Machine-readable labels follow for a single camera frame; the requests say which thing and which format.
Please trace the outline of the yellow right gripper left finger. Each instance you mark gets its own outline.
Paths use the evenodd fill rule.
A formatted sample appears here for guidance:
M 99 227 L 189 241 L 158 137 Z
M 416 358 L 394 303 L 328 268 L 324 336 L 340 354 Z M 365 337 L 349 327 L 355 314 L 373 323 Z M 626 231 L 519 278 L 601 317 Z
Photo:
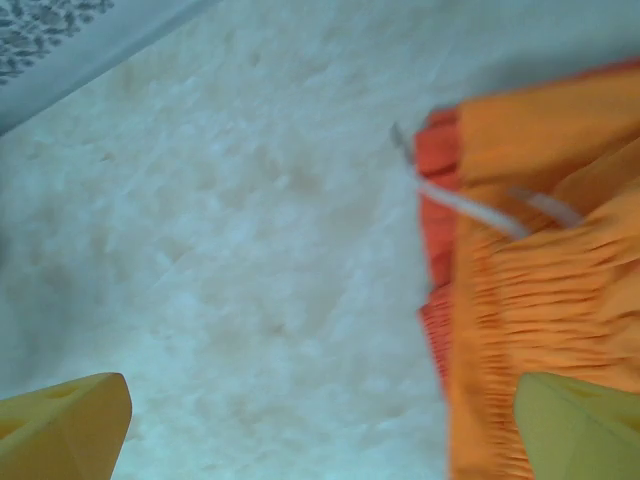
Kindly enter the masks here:
M 120 373 L 3 399 L 1 479 L 109 480 L 131 418 L 131 397 Z

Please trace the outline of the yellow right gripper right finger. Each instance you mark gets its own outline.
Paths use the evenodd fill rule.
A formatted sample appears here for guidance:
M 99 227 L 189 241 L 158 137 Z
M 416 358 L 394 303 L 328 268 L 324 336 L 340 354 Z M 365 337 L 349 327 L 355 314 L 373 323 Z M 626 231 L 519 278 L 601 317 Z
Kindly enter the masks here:
M 528 373 L 514 418 L 536 479 L 639 480 L 637 394 Z

